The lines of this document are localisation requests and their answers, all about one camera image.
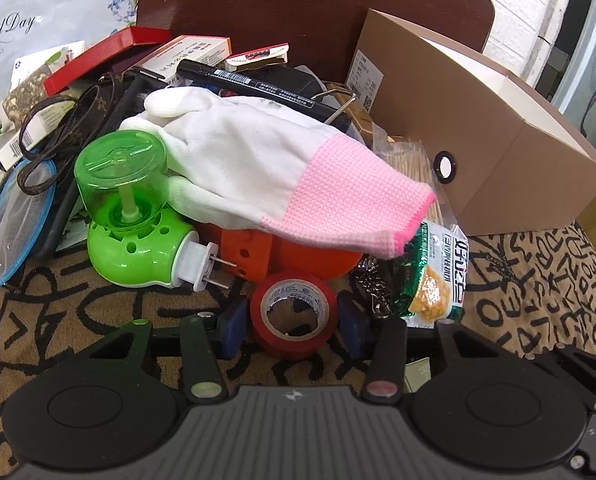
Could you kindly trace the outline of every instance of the brown cloth with black letters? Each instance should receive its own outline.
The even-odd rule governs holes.
[[[557,342],[596,354],[596,252],[581,229],[472,238],[470,250],[466,326],[518,355]],[[121,288],[92,269],[82,244],[64,251],[50,267],[29,264],[19,292],[1,288],[0,476],[16,465],[1,425],[12,392],[132,319],[175,326],[194,310],[220,312],[254,288],[220,274],[230,290]],[[349,283],[343,278],[331,285],[338,291]],[[176,387],[180,366],[178,358],[164,358],[156,372]],[[318,353],[296,363],[265,355],[249,338],[220,368],[232,391],[236,384],[258,383],[349,384],[358,391],[367,362],[351,359],[336,333]]]

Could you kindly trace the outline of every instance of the tape roll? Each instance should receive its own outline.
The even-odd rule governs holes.
[[[282,300],[302,300],[318,316],[316,329],[303,336],[290,336],[276,329],[268,313]],[[333,335],[338,312],[334,292],[325,282],[307,272],[273,274],[255,289],[249,306],[255,339],[269,355],[297,361],[312,355]]]

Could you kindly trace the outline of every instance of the green transparent cap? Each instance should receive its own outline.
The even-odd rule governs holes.
[[[91,218],[113,230],[149,222],[169,195],[165,147],[158,137],[139,130],[94,140],[78,156],[75,175]]]

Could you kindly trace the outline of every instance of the green plug-in device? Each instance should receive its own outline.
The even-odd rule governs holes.
[[[198,243],[194,227],[167,205],[167,152],[158,137],[120,130],[94,140],[78,156],[76,181],[91,216],[87,234],[95,270],[117,285],[203,290],[218,246]]]

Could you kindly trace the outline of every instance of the orange object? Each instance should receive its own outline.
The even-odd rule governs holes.
[[[237,266],[223,269],[248,282],[260,283],[267,276],[285,270],[303,270],[321,280],[333,280],[352,270],[363,256],[300,245],[253,229],[230,231],[213,224],[196,227],[205,241],[219,245],[220,258]]]

